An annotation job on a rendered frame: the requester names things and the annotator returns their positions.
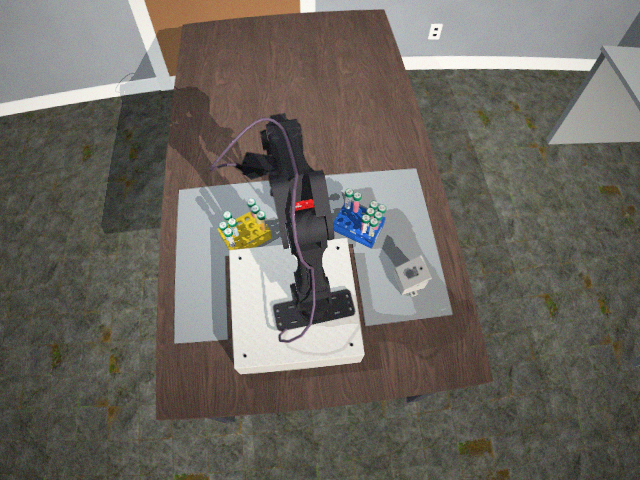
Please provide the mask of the yellow rack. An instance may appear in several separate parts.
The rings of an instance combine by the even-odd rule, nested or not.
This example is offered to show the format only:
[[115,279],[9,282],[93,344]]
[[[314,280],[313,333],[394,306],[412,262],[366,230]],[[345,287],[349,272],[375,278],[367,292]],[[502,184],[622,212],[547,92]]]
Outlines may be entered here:
[[[249,218],[249,220],[247,220],[247,222],[246,222],[245,219],[247,219],[247,218]],[[236,236],[236,237],[232,235],[233,239],[234,239],[234,242],[235,242],[235,246],[234,247],[230,247],[229,242],[225,239],[225,237],[224,237],[222,231],[220,230],[220,228],[218,228],[220,236],[222,236],[222,238],[224,239],[224,241],[225,241],[226,245],[228,246],[229,250],[236,250],[236,249],[240,249],[240,248],[241,249],[255,248],[255,247],[261,245],[262,243],[272,239],[271,231],[268,228],[267,224],[266,224],[266,226],[267,226],[266,230],[262,231],[260,229],[260,224],[256,223],[255,218],[253,218],[251,216],[250,212],[245,214],[245,215],[243,215],[243,216],[241,216],[241,217],[239,217],[239,218],[237,218],[236,221],[237,221],[237,224],[239,222],[242,222],[242,223],[239,224],[239,226],[236,225],[237,229],[238,229],[238,232],[239,232],[239,235]],[[241,232],[241,230],[242,230],[242,232]]]

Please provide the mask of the blue tube rack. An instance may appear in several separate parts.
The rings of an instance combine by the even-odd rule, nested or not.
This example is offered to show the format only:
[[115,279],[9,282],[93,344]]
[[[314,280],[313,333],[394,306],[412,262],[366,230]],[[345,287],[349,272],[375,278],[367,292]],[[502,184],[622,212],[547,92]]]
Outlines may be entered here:
[[[363,216],[363,214],[360,213],[365,213],[366,214],[366,210],[365,208],[359,206],[359,211],[358,212],[353,212],[353,204],[351,202],[351,208],[350,209],[346,209],[345,208],[345,203],[343,205],[343,207],[341,208],[340,212],[338,213],[337,217],[335,218],[334,222],[333,222],[333,227],[334,227],[334,231],[346,236],[360,244],[363,244],[369,248],[372,248],[376,238],[378,236],[378,233],[380,233],[383,222],[385,221],[385,217],[383,217],[382,222],[380,223],[380,226],[377,230],[375,230],[375,234],[373,237],[368,236],[369,235],[369,229],[370,226],[367,226],[367,231],[366,233],[362,233],[361,232],[361,226],[362,226],[362,221],[361,218]],[[346,213],[344,213],[346,212]],[[345,216],[343,216],[345,215]],[[354,218],[354,217],[355,218]],[[337,221],[338,220],[338,221]],[[361,238],[362,237],[362,238]],[[368,241],[369,240],[369,241]],[[371,242],[370,242],[371,241]]]

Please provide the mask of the grey flat mat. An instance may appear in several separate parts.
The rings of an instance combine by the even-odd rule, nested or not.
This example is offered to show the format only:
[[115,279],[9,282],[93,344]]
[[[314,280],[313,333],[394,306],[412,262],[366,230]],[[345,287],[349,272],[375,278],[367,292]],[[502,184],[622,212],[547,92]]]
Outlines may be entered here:
[[[325,175],[332,221],[345,203],[345,191],[360,192],[360,206],[386,206],[386,217],[369,248],[353,244],[365,326],[453,315],[442,266],[416,169]],[[254,198],[272,239],[257,247],[283,245],[269,181],[179,190],[174,344],[228,340],[226,263],[229,250],[218,231],[250,212]],[[422,255],[432,279],[418,295],[401,295],[394,269]]]

